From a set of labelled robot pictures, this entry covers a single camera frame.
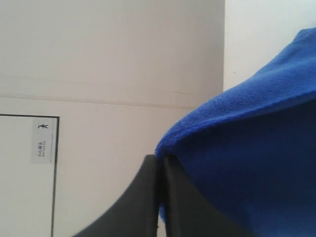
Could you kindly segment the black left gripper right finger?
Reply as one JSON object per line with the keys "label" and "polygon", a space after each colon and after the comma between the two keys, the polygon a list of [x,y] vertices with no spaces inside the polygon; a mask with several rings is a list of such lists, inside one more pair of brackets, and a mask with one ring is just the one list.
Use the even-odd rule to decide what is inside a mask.
{"label": "black left gripper right finger", "polygon": [[168,237],[253,237],[208,203],[176,157],[163,159],[165,228]]}

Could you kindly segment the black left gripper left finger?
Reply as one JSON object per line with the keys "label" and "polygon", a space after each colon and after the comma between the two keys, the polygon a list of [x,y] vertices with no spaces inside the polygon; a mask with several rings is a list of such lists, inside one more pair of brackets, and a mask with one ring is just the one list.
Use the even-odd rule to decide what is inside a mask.
{"label": "black left gripper left finger", "polygon": [[125,192],[77,237],[156,237],[158,229],[158,160],[146,155]]}

